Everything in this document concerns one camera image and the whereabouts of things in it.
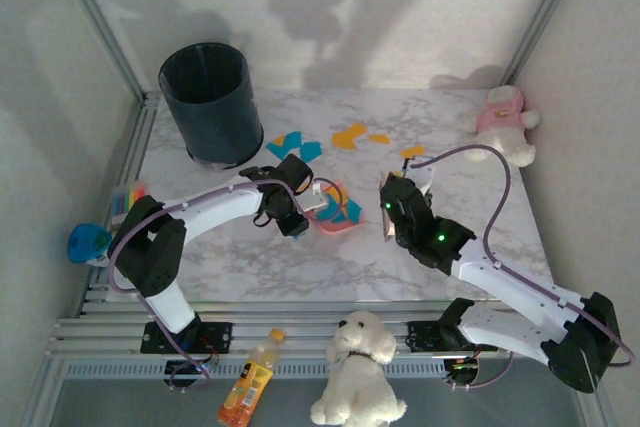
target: plastic bottle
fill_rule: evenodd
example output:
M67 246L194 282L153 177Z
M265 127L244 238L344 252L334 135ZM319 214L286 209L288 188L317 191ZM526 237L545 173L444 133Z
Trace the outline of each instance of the plastic bottle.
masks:
M284 333L272 329L269 337L256 345L240 377L218 411L218 420L227 427L246 427L265 386L280 359Z

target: bottle label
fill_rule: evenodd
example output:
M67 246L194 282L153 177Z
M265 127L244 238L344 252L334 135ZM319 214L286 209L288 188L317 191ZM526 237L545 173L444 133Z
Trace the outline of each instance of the bottle label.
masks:
M252 360L248 361L240 377L218 411L218 420L228 427L246 427L251 414L273 371Z

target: pink stuffed animal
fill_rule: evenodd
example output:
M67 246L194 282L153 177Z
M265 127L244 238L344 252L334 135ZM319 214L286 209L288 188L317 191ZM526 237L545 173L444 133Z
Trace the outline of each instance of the pink stuffed animal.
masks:
M484 107L473 123L466 126L469 132L478 134L473 143L494 147L516 167L525 167L533 162L536 148L527 144L524 131L538 125L540 113L522 111L522 92L512 85L497 87L489 92ZM477 149L467 151L466 155L470 160L479 162L491 154Z

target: stuffed toy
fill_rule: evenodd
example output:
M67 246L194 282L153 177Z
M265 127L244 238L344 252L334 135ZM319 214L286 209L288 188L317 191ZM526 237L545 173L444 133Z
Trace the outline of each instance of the stuffed toy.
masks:
M327 347L332 368L322 398L311 407L316 425L384 427L407 410L396 399L382 365L396 352L396 340L371 312L353 312L341 320Z
M484 111L466 122L465 130L478 135L474 144L494 147L507 161L516 167L525 167L533 162L536 148L527 144L524 131L540 122L540 113L535 110L523 112L524 98L517 87L505 85L492 89L485 101ZM486 150L468 150L467 158L474 162L486 159Z

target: white marble surface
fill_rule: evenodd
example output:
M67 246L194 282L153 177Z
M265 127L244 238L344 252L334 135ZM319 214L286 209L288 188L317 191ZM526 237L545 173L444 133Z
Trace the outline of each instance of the white marble surface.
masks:
M184 250L178 282L189 301L371 301L491 298L484 291L421 266L395 242L384 242L378 182L402 165L398 151L422 144L435 155L464 142L462 117L480 109L484 90L256 90L265 145L294 130L303 141L320 141L324 154L310 163L317 176L342 181L363 207L367 223L327 236L315 227L300 239L283 238L275 223L258 229L250 218L208 231ZM357 151L331 145L331 135L354 122L370 134L387 133L391 145L360 138ZM247 165L277 165L263 146ZM162 105L141 171L157 199L213 188L235 171L212 173L195 165L168 108ZM520 173L494 228L498 254L517 259L540 278L551 279ZM458 155L440 162L432 187L438 215L480 234L502 194L497 160L473 164ZM109 293L109 301L130 300Z

